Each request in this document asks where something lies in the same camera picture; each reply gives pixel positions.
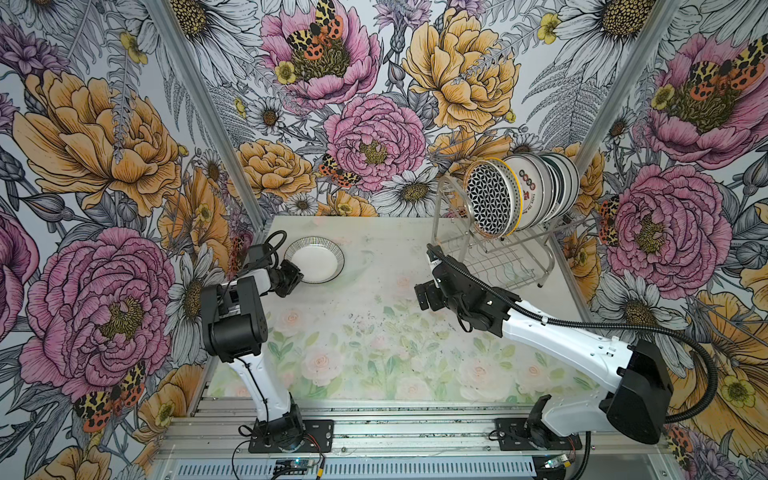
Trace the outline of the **black striped rim plate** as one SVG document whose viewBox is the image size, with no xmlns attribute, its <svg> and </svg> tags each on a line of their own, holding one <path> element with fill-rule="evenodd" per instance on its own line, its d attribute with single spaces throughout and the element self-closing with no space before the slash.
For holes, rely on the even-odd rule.
<svg viewBox="0 0 768 480">
<path fill-rule="evenodd" d="M 293 263 L 306 284 L 323 284 L 337 278 L 345 266 L 341 248 L 321 236 L 297 239 L 285 251 L 284 259 Z"/>
</svg>

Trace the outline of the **chrome wire dish rack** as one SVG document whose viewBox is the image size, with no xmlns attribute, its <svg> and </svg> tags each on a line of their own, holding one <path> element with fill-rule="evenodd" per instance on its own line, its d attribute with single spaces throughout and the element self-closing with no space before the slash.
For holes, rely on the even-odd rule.
<svg viewBox="0 0 768 480">
<path fill-rule="evenodd" d="M 543 287 L 556 267 L 556 236 L 585 223 L 566 214 L 506 237 L 486 238 L 477 230 L 463 187 L 444 175 L 437 184 L 430 242 L 491 286 Z"/>
</svg>

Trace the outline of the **black geometric pattern plate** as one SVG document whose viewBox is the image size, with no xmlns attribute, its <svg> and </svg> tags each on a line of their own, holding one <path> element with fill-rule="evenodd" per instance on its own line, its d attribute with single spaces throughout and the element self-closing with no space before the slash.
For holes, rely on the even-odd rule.
<svg viewBox="0 0 768 480">
<path fill-rule="evenodd" d="M 463 181 L 467 206 L 478 232 L 486 238 L 500 238 L 510 223 L 509 184 L 488 160 L 469 166 Z"/>
</svg>

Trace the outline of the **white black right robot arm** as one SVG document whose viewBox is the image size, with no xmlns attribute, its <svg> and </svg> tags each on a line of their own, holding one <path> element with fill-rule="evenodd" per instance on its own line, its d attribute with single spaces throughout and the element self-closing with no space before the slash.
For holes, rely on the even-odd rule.
<svg viewBox="0 0 768 480">
<path fill-rule="evenodd" d="M 432 278 L 414 288 L 422 309 L 446 308 L 462 328 L 533 347 L 597 384 L 579 396 L 542 395 L 522 428 L 526 441 L 549 448 L 581 432 L 617 432 L 648 445 L 660 440 L 673 388 L 655 344 L 629 344 L 581 322 L 559 321 L 519 295 L 487 285 L 436 245 L 428 245 L 427 257 Z"/>
</svg>

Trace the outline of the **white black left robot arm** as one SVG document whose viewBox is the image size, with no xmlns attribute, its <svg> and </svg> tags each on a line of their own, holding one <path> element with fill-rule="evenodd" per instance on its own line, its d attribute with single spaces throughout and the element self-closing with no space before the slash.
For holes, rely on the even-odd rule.
<svg viewBox="0 0 768 480">
<path fill-rule="evenodd" d="M 256 406 L 252 436 L 266 446 L 294 450 L 305 426 L 299 407 L 267 358 L 268 324 L 262 298 L 287 297 L 303 274 L 269 243 L 249 248 L 241 273 L 201 291 L 202 337 L 206 352 L 242 380 Z"/>
</svg>

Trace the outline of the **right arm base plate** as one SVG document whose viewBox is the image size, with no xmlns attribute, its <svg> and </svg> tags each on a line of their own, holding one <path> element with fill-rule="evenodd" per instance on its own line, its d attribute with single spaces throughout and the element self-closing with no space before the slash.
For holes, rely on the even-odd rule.
<svg viewBox="0 0 768 480">
<path fill-rule="evenodd" d="M 501 451 L 575 451 L 582 448 L 578 434 L 559 437 L 547 427 L 530 426 L 521 417 L 497 418 L 487 438 L 496 442 Z"/>
</svg>

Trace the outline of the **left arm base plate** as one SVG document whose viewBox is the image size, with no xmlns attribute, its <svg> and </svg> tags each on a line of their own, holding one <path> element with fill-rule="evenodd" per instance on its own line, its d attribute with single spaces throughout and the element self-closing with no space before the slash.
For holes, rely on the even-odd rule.
<svg viewBox="0 0 768 480">
<path fill-rule="evenodd" d="M 333 420 L 303 420 L 299 427 L 293 418 L 259 422 L 249 439 L 251 454 L 329 453 L 335 433 Z"/>
</svg>

